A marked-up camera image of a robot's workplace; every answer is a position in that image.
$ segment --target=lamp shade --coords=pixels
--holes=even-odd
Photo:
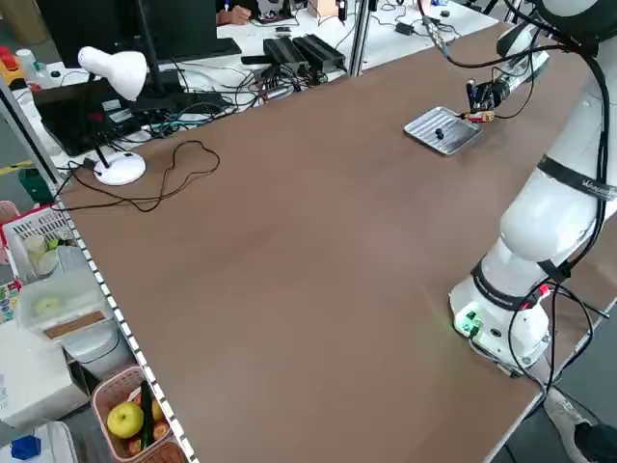
[[[79,50],[79,65],[86,71],[99,75],[120,96],[135,101],[144,88],[148,65],[139,51],[122,51],[114,55],[85,46]]]

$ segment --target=apple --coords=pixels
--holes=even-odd
[[[131,441],[128,441],[126,451],[128,451],[130,456],[138,455],[142,451],[142,440],[137,437]]]
[[[121,439],[133,437],[143,425],[144,412],[135,402],[123,402],[107,416],[107,428]]]
[[[159,441],[165,437],[167,431],[169,430],[170,426],[167,424],[167,422],[158,422],[152,430],[152,437],[154,437],[155,441]]]

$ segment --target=orange basket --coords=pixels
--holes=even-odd
[[[154,453],[148,455],[144,463],[185,463],[186,459],[182,450],[172,442],[166,442],[156,449]]]
[[[135,389],[139,388],[144,377],[144,371],[141,367],[135,366],[121,371],[116,376],[112,376],[108,380],[100,383],[94,390],[92,404],[94,414],[98,419],[100,430],[105,436],[105,440],[112,452],[112,457],[117,463],[137,463],[150,461],[150,458],[158,448],[162,447],[166,441],[172,438],[172,430],[169,429],[165,437],[159,439],[147,449],[143,450],[135,456],[130,456],[126,450],[125,441],[114,436],[107,430],[107,416],[109,412],[119,403],[126,401],[128,395]]]

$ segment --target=black monitor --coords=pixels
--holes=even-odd
[[[108,53],[144,50],[136,2],[39,0],[42,17],[66,68],[79,68],[86,45]],[[159,62],[238,54],[233,40],[217,40],[215,0],[143,0]]]

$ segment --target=lamp base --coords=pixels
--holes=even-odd
[[[98,161],[94,166],[94,177],[101,183],[120,186],[132,183],[146,171],[146,161],[134,152],[122,151],[105,156],[109,168]]]

